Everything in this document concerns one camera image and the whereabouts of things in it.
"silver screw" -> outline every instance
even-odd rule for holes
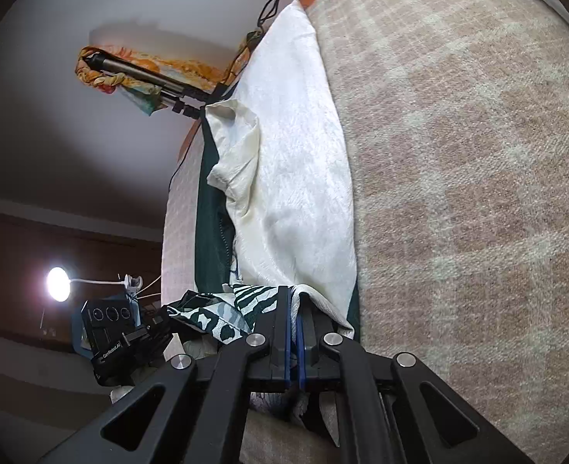
[[[324,334],[324,342],[327,345],[340,345],[342,343],[342,335],[338,333]]]
[[[415,365],[416,357],[413,354],[401,353],[397,356],[397,362],[405,368]]]
[[[260,333],[251,333],[246,337],[246,343],[250,347],[259,347],[265,343],[265,337]]]
[[[178,354],[171,358],[171,366],[175,368],[175,370],[185,370],[192,362],[193,359],[185,354]]]

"lamp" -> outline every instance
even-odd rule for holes
[[[65,302],[70,296],[71,283],[88,283],[91,285],[123,285],[126,291],[135,293],[140,290],[143,285],[143,278],[133,278],[126,274],[123,281],[92,281],[89,279],[70,279],[65,270],[60,266],[56,266],[50,270],[46,277],[46,288],[48,294],[57,300],[57,302]]]

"beige checkered blanket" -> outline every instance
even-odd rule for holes
[[[569,27],[540,0],[317,0],[364,346],[569,451]]]

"plaid blanket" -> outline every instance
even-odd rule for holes
[[[569,27],[540,0],[316,0],[362,343],[538,463],[569,451]]]

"round light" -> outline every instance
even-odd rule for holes
[[[52,268],[46,277],[48,293],[57,302],[65,302],[70,296],[70,278],[60,266]]]

